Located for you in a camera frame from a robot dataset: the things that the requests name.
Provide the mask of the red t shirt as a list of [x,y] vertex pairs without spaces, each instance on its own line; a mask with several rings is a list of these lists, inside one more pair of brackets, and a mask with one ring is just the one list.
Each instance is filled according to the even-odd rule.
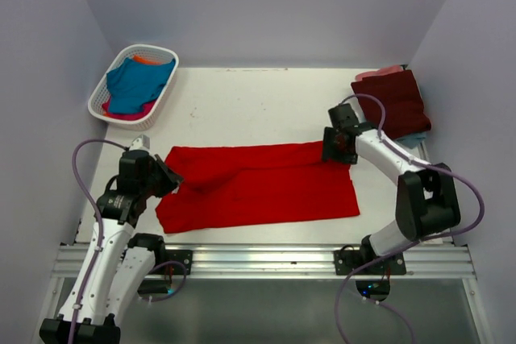
[[166,234],[353,218],[350,167],[322,158],[323,144],[173,147],[165,163],[183,177],[156,216]]

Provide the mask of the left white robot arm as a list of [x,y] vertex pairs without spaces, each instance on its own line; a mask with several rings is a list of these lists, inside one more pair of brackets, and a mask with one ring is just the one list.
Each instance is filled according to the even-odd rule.
[[72,291],[57,316],[41,324],[45,343],[118,343],[123,314],[144,277],[169,263],[164,239],[135,227],[148,199],[172,193],[182,177],[158,155],[127,150],[115,180],[115,189],[96,201],[96,223]]

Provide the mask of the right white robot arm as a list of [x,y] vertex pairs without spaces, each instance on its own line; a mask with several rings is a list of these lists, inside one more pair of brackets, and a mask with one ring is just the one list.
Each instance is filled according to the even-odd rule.
[[394,220],[360,244],[364,271],[378,273],[391,251],[460,223],[456,187],[446,164],[429,164],[411,155],[374,124],[360,122],[347,103],[329,109],[328,114],[331,125],[324,129],[322,161],[356,164],[363,158],[397,188]]

